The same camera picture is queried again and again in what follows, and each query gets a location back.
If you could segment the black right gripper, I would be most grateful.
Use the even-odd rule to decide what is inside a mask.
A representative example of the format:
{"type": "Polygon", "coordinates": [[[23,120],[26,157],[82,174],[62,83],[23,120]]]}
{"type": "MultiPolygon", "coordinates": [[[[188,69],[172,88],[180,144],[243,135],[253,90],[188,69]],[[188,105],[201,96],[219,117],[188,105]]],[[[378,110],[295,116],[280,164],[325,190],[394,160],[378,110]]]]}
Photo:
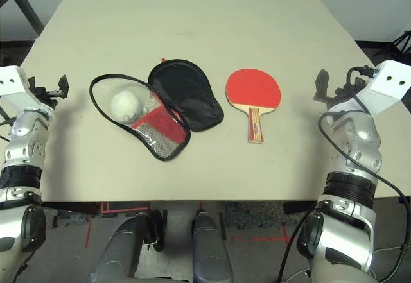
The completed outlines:
{"type": "Polygon", "coordinates": [[[326,103],[341,103],[350,100],[356,94],[356,86],[346,83],[343,87],[335,89],[333,97],[328,96],[329,74],[321,69],[315,80],[315,95],[313,99],[326,99],[326,103]]]}

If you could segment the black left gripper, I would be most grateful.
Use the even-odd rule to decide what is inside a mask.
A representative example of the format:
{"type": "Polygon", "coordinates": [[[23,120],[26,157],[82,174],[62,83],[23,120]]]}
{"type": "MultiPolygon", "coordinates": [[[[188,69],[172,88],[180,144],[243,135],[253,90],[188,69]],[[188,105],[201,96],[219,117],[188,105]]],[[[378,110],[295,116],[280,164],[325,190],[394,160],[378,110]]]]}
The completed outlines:
{"type": "Polygon", "coordinates": [[[56,91],[47,91],[45,87],[36,87],[35,86],[35,77],[32,76],[28,78],[29,90],[31,93],[43,104],[49,107],[55,107],[58,105],[58,101],[55,99],[61,97],[66,99],[69,92],[69,83],[67,76],[63,75],[59,81],[58,86],[59,90],[56,91]]]}

